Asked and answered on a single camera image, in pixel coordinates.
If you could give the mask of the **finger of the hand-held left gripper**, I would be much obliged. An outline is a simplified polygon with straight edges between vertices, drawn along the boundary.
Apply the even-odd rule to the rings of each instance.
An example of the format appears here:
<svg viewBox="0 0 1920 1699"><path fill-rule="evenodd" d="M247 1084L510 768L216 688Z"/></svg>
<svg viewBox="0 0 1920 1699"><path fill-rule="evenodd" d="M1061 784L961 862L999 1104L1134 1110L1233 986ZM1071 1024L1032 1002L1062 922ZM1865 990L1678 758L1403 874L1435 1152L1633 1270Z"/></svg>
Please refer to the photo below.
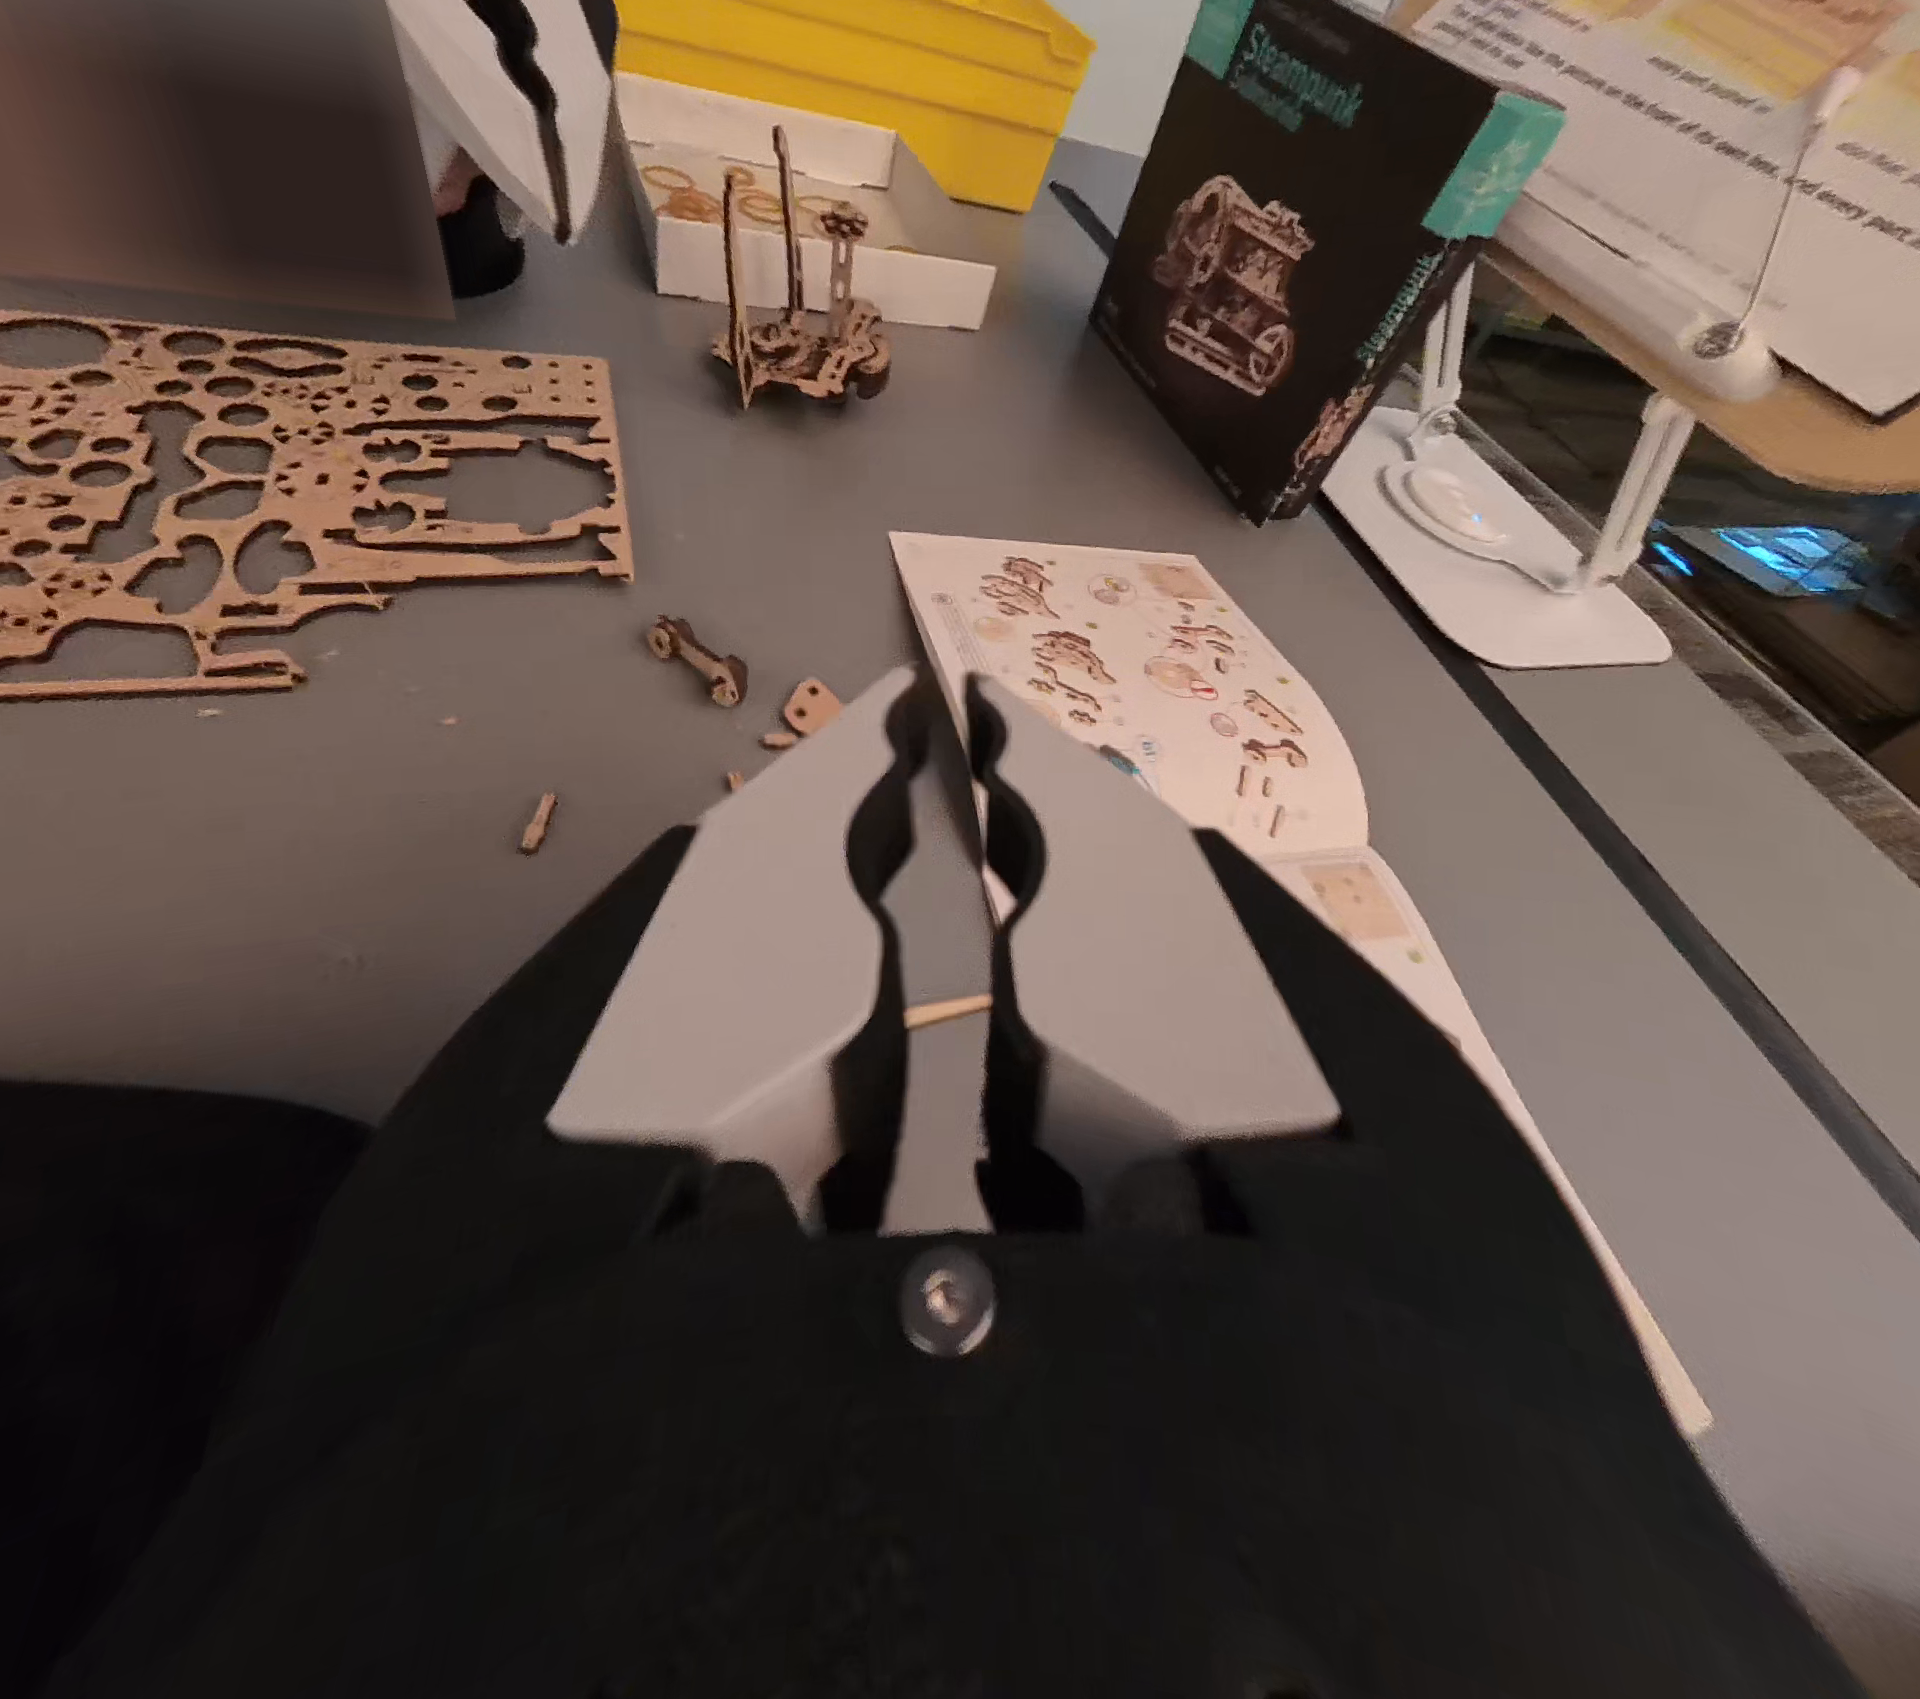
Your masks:
<svg viewBox="0 0 1920 1699"><path fill-rule="evenodd" d="M536 102L468 0L386 0L400 70L427 116L545 232L569 230L564 166Z"/></svg>
<svg viewBox="0 0 1920 1699"><path fill-rule="evenodd" d="M478 164L555 242L595 214L613 112L613 0L477 0L492 38Z"/></svg>

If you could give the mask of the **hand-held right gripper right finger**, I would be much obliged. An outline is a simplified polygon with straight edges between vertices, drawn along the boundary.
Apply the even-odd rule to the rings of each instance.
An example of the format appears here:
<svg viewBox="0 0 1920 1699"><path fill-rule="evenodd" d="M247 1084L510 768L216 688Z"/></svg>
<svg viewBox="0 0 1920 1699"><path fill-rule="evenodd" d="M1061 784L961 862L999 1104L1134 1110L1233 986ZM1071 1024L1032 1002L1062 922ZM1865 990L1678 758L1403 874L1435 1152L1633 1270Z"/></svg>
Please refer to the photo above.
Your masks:
<svg viewBox="0 0 1920 1699"><path fill-rule="evenodd" d="M996 1232L1075 1232L1129 1172L1206 1144L1332 1136L1337 1096L1188 822L995 678L966 680L964 728Z"/></svg>

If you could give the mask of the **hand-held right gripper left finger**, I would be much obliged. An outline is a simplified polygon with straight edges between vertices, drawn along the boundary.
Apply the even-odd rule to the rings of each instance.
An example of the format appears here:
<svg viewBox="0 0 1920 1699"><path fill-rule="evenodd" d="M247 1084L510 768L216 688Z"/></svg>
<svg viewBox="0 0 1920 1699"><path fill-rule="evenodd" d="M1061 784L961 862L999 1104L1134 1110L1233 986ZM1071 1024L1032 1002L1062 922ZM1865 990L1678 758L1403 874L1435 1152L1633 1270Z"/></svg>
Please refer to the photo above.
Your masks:
<svg viewBox="0 0 1920 1699"><path fill-rule="evenodd" d="M768 1168L800 1218L879 1232L908 1076L900 932L931 712L877 680L693 830L547 1114L569 1142Z"/></svg>

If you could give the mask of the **wooden link arm piece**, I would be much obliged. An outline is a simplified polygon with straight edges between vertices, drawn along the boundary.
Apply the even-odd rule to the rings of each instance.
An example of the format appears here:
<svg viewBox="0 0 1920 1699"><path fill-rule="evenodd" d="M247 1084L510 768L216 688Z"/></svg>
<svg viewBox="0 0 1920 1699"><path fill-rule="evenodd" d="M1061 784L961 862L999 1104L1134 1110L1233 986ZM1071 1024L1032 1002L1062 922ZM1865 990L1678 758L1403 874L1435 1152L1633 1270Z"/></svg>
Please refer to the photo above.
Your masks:
<svg viewBox="0 0 1920 1699"><path fill-rule="evenodd" d="M749 662L711 648L684 618L661 614L645 644L659 662L683 662L690 668L702 680L711 704L725 710L745 704L753 678Z"/></svg>

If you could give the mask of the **partly built wooden model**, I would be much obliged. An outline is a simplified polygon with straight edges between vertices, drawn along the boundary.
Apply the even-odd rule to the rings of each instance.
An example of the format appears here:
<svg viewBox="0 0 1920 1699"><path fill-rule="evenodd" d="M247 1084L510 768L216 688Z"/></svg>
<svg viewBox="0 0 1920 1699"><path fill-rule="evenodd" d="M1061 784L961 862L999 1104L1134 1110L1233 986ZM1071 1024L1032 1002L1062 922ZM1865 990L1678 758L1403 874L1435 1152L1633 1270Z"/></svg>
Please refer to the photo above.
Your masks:
<svg viewBox="0 0 1920 1699"><path fill-rule="evenodd" d="M768 388L845 406L849 396L877 398L886 390L895 368L895 350L883 328L880 312L852 292L854 254L868 232L868 220L850 202L830 202L823 226L829 236L829 314L823 326L808 324L805 300L805 256L800 240L800 202L786 128L775 124L773 148L781 188L781 240L784 268L784 308L781 318L753 322L743 292L740 204L743 178L728 172L723 192L723 254L728 296L728 328L713 342L713 358L732 370L736 398L747 412L757 394Z"/></svg>

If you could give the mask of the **black model kit box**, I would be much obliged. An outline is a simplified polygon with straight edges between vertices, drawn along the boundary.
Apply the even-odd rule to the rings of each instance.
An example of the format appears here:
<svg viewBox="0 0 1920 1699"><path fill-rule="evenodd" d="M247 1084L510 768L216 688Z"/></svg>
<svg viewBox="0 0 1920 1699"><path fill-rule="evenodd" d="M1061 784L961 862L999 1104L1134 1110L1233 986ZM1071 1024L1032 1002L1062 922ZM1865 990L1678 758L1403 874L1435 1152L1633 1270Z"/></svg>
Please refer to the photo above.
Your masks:
<svg viewBox="0 0 1920 1699"><path fill-rule="evenodd" d="M1166 96L1091 326L1240 518L1288 520L1569 116L1351 0L1203 0Z"/></svg>

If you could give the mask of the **person's left hand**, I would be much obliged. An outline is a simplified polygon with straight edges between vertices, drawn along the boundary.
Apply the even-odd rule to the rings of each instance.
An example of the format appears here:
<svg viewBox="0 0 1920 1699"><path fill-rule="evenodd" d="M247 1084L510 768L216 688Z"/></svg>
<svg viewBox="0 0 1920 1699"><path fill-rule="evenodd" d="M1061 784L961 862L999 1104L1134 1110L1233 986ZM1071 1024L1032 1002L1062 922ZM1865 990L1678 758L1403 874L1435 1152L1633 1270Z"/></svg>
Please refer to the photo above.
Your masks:
<svg viewBox="0 0 1920 1699"><path fill-rule="evenodd" d="M478 300L514 286L524 272L524 218L464 150L435 184L436 228L449 294Z"/></svg>

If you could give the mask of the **yellow plastic bin stack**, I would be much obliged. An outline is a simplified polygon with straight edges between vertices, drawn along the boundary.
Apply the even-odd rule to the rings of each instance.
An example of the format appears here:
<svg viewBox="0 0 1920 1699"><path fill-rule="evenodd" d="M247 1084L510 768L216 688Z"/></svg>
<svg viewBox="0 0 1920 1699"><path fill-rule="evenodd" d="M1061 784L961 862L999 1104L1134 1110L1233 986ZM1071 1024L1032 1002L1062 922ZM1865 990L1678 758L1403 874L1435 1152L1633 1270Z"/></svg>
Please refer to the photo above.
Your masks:
<svg viewBox="0 0 1920 1699"><path fill-rule="evenodd" d="M1025 214L1097 44L1047 0L613 0L617 70L895 132L954 202Z"/></svg>

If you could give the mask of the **open instruction booklet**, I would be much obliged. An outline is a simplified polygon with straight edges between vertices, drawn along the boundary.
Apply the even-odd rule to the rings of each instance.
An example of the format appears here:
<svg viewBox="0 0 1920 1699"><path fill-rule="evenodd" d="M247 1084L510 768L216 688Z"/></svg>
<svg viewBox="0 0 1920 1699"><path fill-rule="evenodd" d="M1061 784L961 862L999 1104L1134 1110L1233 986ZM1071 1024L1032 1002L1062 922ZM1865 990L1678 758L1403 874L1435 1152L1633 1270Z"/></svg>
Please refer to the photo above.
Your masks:
<svg viewBox="0 0 1920 1699"><path fill-rule="evenodd" d="M1459 1046L1570 1206L1674 1424L1703 1438L1711 1406L1548 1148L1429 922L1374 852L1354 752L1255 620L1188 556L900 530L889 540L959 724L969 676L996 678L1190 826L1231 836Z"/></svg>

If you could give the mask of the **white cardboard tray box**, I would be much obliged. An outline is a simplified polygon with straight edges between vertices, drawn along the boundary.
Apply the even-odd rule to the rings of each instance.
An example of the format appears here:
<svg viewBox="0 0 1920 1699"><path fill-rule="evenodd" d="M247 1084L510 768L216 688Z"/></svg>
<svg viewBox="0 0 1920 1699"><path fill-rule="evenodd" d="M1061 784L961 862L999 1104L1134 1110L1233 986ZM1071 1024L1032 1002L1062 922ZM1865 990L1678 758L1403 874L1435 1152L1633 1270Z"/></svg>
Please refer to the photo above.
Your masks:
<svg viewBox="0 0 1920 1699"><path fill-rule="evenodd" d="M1016 254L1019 224L951 200L905 140L889 130L798 108L727 96L672 80L614 80L652 282L659 294L727 306L723 192L740 176L743 294L757 312L786 302L781 188L773 128L782 124L798 196L806 310L829 308L830 202L868 220L852 292L890 326L972 332L989 314L996 262Z"/></svg>

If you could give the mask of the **white book stand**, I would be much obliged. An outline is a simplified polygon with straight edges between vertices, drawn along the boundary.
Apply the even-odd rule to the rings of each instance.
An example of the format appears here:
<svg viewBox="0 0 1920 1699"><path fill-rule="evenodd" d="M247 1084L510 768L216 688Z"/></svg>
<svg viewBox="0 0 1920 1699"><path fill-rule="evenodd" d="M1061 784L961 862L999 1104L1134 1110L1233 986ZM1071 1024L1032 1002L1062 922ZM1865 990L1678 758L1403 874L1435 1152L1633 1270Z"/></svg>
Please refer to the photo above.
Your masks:
<svg viewBox="0 0 1920 1699"><path fill-rule="evenodd" d="M1668 484L1711 408L1783 392L1763 296L1810 154L1865 82L1845 66L1804 106L1757 280L1729 312L1541 202L1517 202L1481 266L1544 288L1550 312L1651 370L1621 484L1586 552L1555 530L1467 442L1464 362L1474 280L1430 322L1409 410L1380 404L1332 468L1326 498L1419 614L1467 656L1510 672L1668 662L1673 644L1622 592Z"/></svg>

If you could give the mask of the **punched wooden part sheet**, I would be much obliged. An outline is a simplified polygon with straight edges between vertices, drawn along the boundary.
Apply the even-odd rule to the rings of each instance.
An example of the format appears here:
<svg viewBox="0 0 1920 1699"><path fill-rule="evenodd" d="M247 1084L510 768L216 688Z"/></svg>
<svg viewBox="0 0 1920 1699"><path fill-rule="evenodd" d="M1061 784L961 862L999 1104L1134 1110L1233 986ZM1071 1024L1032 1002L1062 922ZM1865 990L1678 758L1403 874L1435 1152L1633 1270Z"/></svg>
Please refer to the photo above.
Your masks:
<svg viewBox="0 0 1920 1699"><path fill-rule="evenodd" d="M600 358L4 308L4 702L283 694L422 584L635 556Z"/></svg>

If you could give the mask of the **instruction poster board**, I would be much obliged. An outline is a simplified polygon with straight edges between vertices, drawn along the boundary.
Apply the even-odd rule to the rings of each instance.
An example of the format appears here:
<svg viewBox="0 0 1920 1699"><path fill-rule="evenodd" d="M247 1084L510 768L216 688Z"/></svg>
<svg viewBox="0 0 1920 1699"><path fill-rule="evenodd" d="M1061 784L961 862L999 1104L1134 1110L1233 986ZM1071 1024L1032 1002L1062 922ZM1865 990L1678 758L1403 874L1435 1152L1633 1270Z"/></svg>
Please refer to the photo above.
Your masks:
<svg viewBox="0 0 1920 1699"><path fill-rule="evenodd" d="M1566 126L1492 258L1764 472L1916 494L1916 0L1403 0Z"/></svg>

